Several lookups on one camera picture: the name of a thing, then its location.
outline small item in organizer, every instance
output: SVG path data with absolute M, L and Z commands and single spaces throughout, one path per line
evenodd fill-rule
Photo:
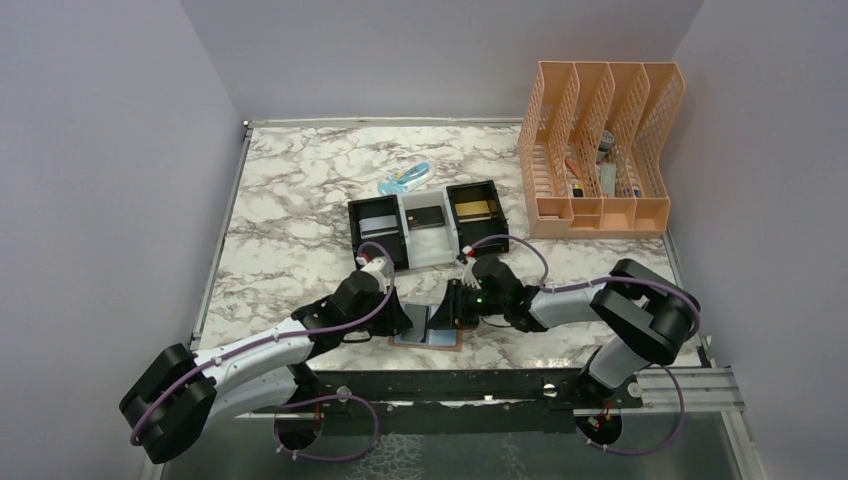
M 406 211 L 406 224 L 410 230 L 444 227 L 445 214 L 442 207 L 422 207 Z
M 394 215 L 363 218 L 359 221 L 359 230 L 363 240 L 398 233 L 397 218 Z
M 455 205 L 456 216 L 459 223 L 478 222 L 492 218 L 489 202 L 478 200 L 476 202 L 457 203 Z
M 601 163 L 603 161 L 614 143 L 615 136 L 609 130 L 604 130 L 604 133 L 601 135 L 601 143 L 598 145 L 598 153 L 595 154 L 595 163 Z
M 642 196 L 642 185 L 639 182 L 636 169 L 633 168 L 633 160 L 630 157 L 627 157 L 627 177 L 630 179 L 630 184 L 633 185 L 633 196 L 640 198 Z
M 615 164 L 604 162 L 600 172 L 601 193 L 604 198 L 615 196 Z

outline marble tabletop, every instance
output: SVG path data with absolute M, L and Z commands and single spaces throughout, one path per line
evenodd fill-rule
M 527 238 L 519 169 L 519 126 L 357 126 L 260 128 L 250 148 L 215 277 L 200 348 L 261 332 L 297 307 L 329 295 L 354 268 L 349 200 L 377 196 L 387 172 L 429 160 L 436 176 L 424 187 L 492 179 L 510 233 Z M 548 284 L 601 276 L 633 258 L 673 280 L 662 240 L 532 240 L 551 265 Z M 525 283 L 541 264 L 512 245 L 502 255 Z M 451 265 L 401 272 L 401 301 L 440 303 Z M 503 323 L 493 317 L 492 323 Z M 523 334 L 486 324 L 465 332 L 461 351 L 399 348 L 386 338 L 342 345 L 310 360 L 314 369 L 467 369 L 581 367 L 613 337 L 603 323 L 564 325 Z M 687 342 L 675 365 L 699 365 Z

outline gray wall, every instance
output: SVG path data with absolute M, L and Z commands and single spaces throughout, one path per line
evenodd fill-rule
M 0 476 L 137 478 L 118 401 L 188 338 L 240 120 L 176 0 L 0 4 Z
M 675 54 L 671 232 L 775 480 L 848 470 L 846 23 L 845 2 L 708 0 Z
M 239 113 L 523 116 L 538 60 L 668 60 L 703 0 L 182 0 Z

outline black metal base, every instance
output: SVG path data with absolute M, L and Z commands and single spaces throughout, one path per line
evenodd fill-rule
M 344 386 L 372 402 L 383 434 L 574 433 L 574 410 L 600 411 L 604 406 L 579 393 L 577 368 L 314 373 L 317 385 L 309 388 L 327 395 Z M 611 397 L 615 408 L 642 406 L 640 399 L 627 394 L 629 383 Z M 257 413 L 291 411 L 270 407 Z M 329 401 L 321 406 L 321 413 L 322 435 L 367 435 L 373 429 L 370 413 L 355 402 Z M 289 430 L 302 421 L 277 422 Z

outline purple cable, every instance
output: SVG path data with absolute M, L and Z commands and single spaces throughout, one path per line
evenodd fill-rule
M 548 271 L 549 271 L 548 270 L 548 261 L 545 259 L 545 256 L 542 255 L 542 252 L 540 252 L 538 249 L 536 249 L 536 247 L 530 245 L 530 243 L 527 242 L 527 240 L 515 237 L 513 235 L 503 235 L 503 234 L 489 235 L 488 237 L 481 238 L 480 240 L 477 240 L 476 242 L 471 244 L 471 248 L 472 249 L 477 248 L 477 246 L 482 244 L 483 242 L 486 242 L 488 240 L 492 240 L 492 239 L 495 239 L 495 238 L 507 238 L 507 239 L 510 239 L 510 240 L 514 240 L 514 241 L 524 245 L 525 247 L 529 248 L 533 253 L 536 254 L 537 257 L 539 257 L 539 260 L 542 261 L 542 265 L 545 267 L 545 272 L 542 274 L 542 277 L 539 279 L 539 289 L 543 292 L 547 292 L 547 293 L 573 292 L 575 290 L 581 290 L 581 289 L 584 289 L 584 288 L 589 288 L 589 287 L 591 287 L 593 285 L 597 285 L 599 283 L 608 283 L 608 282 L 629 283 L 629 284 L 633 284 L 633 285 L 645 285 L 645 286 L 648 286 L 648 287 L 663 290 L 665 292 L 668 292 L 668 293 L 674 295 L 675 297 L 679 298 L 684 304 L 686 304 L 686 306 L 690 310 L 692 310 L 693 321 L 692 321 L 692 327 L 689 329 L 689 335 L 686 337 L 687 340 L 689 340 L 690 338 L 695 336 L 695 334 L 698 333 L 698 330 L 701 328 L 701 312 L 700 312 L 700 310 L 698 310 L 698 307 L 695 306 L 695 303 L 692 302 L 692 300 L 688 296 L 686 296 L 686 294 L 684 294 L 683 292 L 681 292 L 680 290 L 678 290 L 676 288 L 672 288 L 672 287 L 665 285 L 665 284 L 662 284 L 662 283 L 653 282 L 651 280 L 643 280 L 641 278 L 630 278 L 630 277 L 601 277 L 601 278 L 596 278 L 595 280 L 589 280 L 587 282 L 576 283 L 574 285 L 566 285 L 566 286 L 563 286 L 563 287 L 548 288 L 548 287 L 545 287 L 545 279 L 548 278 Z M 589 438 L 586 438 L 589 445 L 591 445 L 591 446 L 593 446 L 593 447 L 595 447 L 599 450 L 603 450 L 605 452 L 613 453 L 613 454 L 616 454 L 616 455 L 640 456 L 640 455 L 650 455 L 652 453 L 656 453 L 656 452 L 668 447 L 669 445 L 672 444 L 672 442 L 674 442 L 675 439 L 677 439 L 677 436 L 680 434 L 680 429 L 683 427 L 683 415 L 686 413 L 686 409 L 684 408 L 684 402 L 683 402 L 683 391 L 680 389 L 680 384 L 677 382 L 677 378 L 674 376 L 674 374 L 671 373 L 671 370 L 669 370 L 666 367 L 662 367 L 662 369 L 665 370 L 666 373 L 668 373 L 669 377 L 671 377 L 671 381 L 672 381 L 672 383 L 674 383 L 674 388 L 677 390 L 677 398 L 680 400 L 680 414 L 677 417 L 677 423 L 674 425 L 674 430 L 671 431 L 669 436 L 665 440 L 663 440 L 662 443 L 660 443 L 659 445 L 656 445 L 656 446 L 651 447 L 651 448 L 643 449 L 643 450 L 628 451 L 628 450 L 619 450 L 619 449 L 611 448 L 611 447 L 605 448 L 604 445 L 600 445 L 598 443 L 595 443 L 595 442 L 589 440 Z M 577 429 L 577 431 L 580 432 L 581 435 L 586 437 L 586 435 L 583 434 L 583 432 L 580 431 L 579 428 Z
M 374 446 L 377 444 L 377 439 L 380 438 L 380 419 L 377 417 L 377 411 L 374 410 L 374 407 L 371 405 L 371 403 L 368 402 L 368 400 L 365 400 L 364 398 L 361 398 L 361 397 L 357 397 L 356 395 L 325 395 L 323 397 L 316 397 L 316 398 L 313 398 L 311 400 L 304 400 L 302 402 L 287 403 L 287 404 L 284 404 L 284 405 L 280 405 L 280 407 L 283 407 L 283 408 L 298 408 L 298 407 L 305 407 L 306 405 L 312 405 L 313 403 L 323 402 L 325 400 L 339 400 L 339 399 L 348 399 L 348 400 L 353 400 L 355 402 L 359 402 L 362 405 L 365 405 L 365 408 L 367 408 L 368 411 L 371 413 L 371 418 L 374 419 L 374 433 L 371 435 L 371 440 L 368 442 L 368 445 L 366 445 L 365 448 L 363 448 L 362 450 L 359 450 L 356 453 L 351 453 L 350 455 L 344 455 L 344 456 L 341 456 L 341 457 L 325 457 L 325 456 L 322 456 L 322 455 L 312 455 L 312 454 L 309 454 L 309 453 L 300 453 L 299 450 L 289 450 L 280 441 L 280 432 L 279 432 L 279 429 L 277 428 L 277 425 L 275 423 L 275 425 L 274 425 L 274 440 L 277 441 L 277 445 L 279 445 L 280 450 L 282 450 L 283 452 L 286 452 L 290 455 L 293 455 L 293 457 L 295 459 L 297 459 L 297 457 L 303 457 L 303 458 L 308 458 L 310 460 L 319 460 L 321 462 L 333 462 L 333 463 L 349 462 L 351 460 L 356 460 L 357 458 L 359 458 L 359 457 L 365 455 L 366 453 L 370 452 L 371 449 L 373 449 Z
M 626 457 L 638 457 L 638 456 L 642 456 L 642 455 L 650 455 L 652 453 L 657 453 L 660 450 L 671 445 L 675 440 L 677 440 L 677 436 L 680 434 L 680 430 L 683 428 L 683 418 L 684 418 L 684 415 L 686 414 L 686 407 L 684 407 L 683 391 L 680 390 L 680 383 L 677 382 L 677 377 L 675 377 L 674 374 L 671 373 L 671 370 L 669 370 L 668 368 L 662 367 L 662 369 L 665 370 L 665 373 L 667 373 L 669 377 L 671 377 L 671 381 L 672 381 L 672 383 L 674 383 L 674 388 L 675 388 L 675 390 L 677 390 L 677 399 L 680 401 L 680 414 L 677 416 L 677 423 L 674 424 L 674 430 L 671 431 L 671 433 L 668 435 L 668 437 L 666 437 L 665 440 L 663 440 L 661 443 L 659 443 L 657 445 L 654 445 L 653 447 L 645 448 L 645 449 L 642 449 L 642 450 L 619 450 L 615 447 L 610 447 L 610 446 L 607 446 L 607 445 L 601 445 L 599 443 L 596 443 L 596 442 L 590 440 L 589 437 L 587 437 L 586 434 L 583 433 L 583 430 L 580 430 L 579 428 L 577 429 L 577 433 L 582 435 L 583 438 L 586 439 L 586 443 L 591 447 L 594 447 L 594 448 L 601 450 L 603 452 L 606 452 L 606 453 L 612 453 L 614 455 L 624 455 Z
M 356 251 L 357 255 L 362 255 L 362 250 L 365 247 L 368 247 L 368 246 L 372 246 L 372 247 L 376 248 L 377 250 L 379 250 L 380 253 L 382 253 L 383 256 L 386 258 L 386 261 L 389 262 L 389 265 L 392 268 L 391 276 L 389 277 L 389 288 L 388 288 L 388 290 L 386 290 L 386 295 L 383 297 L 383 300 L 374 308 L 374 310 L 371 310 L 370 312 L 365 314 L 362 318 L 358 318 L 358 319 L 356 319 L 352 322 L 345 323 L 345 324 L 342 324 L 342 325 L 336 325 L 334 327 L 315 328 L 315 329 L 312 329 L 312 330 L 301 330 L 301 331 L 296 331 L 296 332 L 286 332 L 286 333 L 283 333 L 281 335 L 278 335 L 276 341 L 283 340 L 283 339 L 286 339 L 286 338 L 292 338 L 292 337 L 302 337 L 302 336 L 305 336 L 305 335 L 315 335 L 315 334 L 319 334 L 319 333 L 333 333 L 333 332 L 338 332 L 340 330 L 347 330 L 348 328 L 357 327 L 357 326 L 362 325 L 363 323 L 367 322 L 368 320 L 371 320 L 372 318 L 374 318 L 374 316 L 377 315 L 377 313 L 379 313 L 380 310 L 382 310 L 383 307 L 385 307 L 387 303 L 389 303 L 389 298 L 392 296 L 392 292 L 395 289 L 395 265 L 394 265 L 394 262 L 392 262 L 392 257 L 389 255 L 389 252 L 387 252 L 386 249 L 383 248 L 382 245 L 380 245 L 379 243 L 376 243 L 376 242 L 362 242 L 362 244 L 359 246 L 359 248 Z M 218 358 L 220 358 L 222 361 L 227 360 L 227 359 L 232 358 L 236 355 L 244 353 L 248 350 L 251 350 L 253 348 L 256 348 L 258 346 L 261 346 L 261 345 L 264 345 L 268 342 L 273 342 L 273 341 L 275 341 L 273 335 L 268 335 L 267 337 L 258 338 L 256 340 L 254 340 L 250 343 L 246 343 L 246 344 L 244 344 L 244 345 L 242 345 L 242 346 L 240 346 L 240 347 L 238 347 L 238 348 L 236 348 L 232 351 L 223 353 Z M 133 427 L 132 432 L 130 432 L 130 444 L 132 444 L 134 446 L 141 445 L 141 439 L 140 439 L 141 431 L 144 429 L 144 426 L 147 424 L 147 421 L 150 420 L 150 417 L 153 415 L 153 412 L 155 412 L 156 409 L 159 408 L 165 402 L 165 399 L 167 399 L 168 397 L 173 395 L 173 393 L 176 392 L 179 388 L 182 388 L 186 384 L 186 382 L 188 382 L 192 377 L 194 377 L 198 373 L 202 372 L 203 370 L 211 367 L 212 365 L 215 365 L 215 359 L 214 358 L 192 368 L 191 370 L 188 371 L 188 373 L 186 373 L 185 375 L 183 375 L 182 377 L 177 379 L 177 381 L 175 381 L 173 384 L 171 384 L 170 387 L 165 389 L 165 391 L 162 392 L 162 394 L 159 395 L 159 397 L 156 398 L 156 400 L 154 400 L 153 403 L 151 403 L 149 407 L 147 407 L 147 410 L 144 411 L 144 413 L 141 415 L 141 418 L 139 418 L 138 421 L 135 423 L 135 426 Z
M 518 242 L 518 243 L 524 245 L 525 247 L 529 248 L 531 252 L 535 253 L 536 256 L 539 257 L 539 260 L 542 261 L 542 266 L 545 267 L 545 272 L 542 273 L 541 278 L 539 278 L 539 285 L 541 286 L 541 285 L 545 284 L 545 280 L 547 280 L 547 278 L 548 278 L 548 272 L 550 271 L 548 269 L 548 261 L 545 260 L 545 256 L 542 255 L 542 252 L 537 250 L 536 247 L 534 247 L 533 245 L 530 245 L 530 242 L 528 242 L 527 240 L 524 240 L 523 238 L 518 238 L 514 235 L 498 233 L 498 234 L 489 235 L 488 237 L 483 237 L 480 240 L 477 240 L 476 242 L 471 244 L 471 249 L 474 250 L 475 248 L 479 247 L 482 243 L 488 242 L 489 240 L 494 240 L 496 238 L 505 238 L 507 240 L 513 240 L 515 242 Z

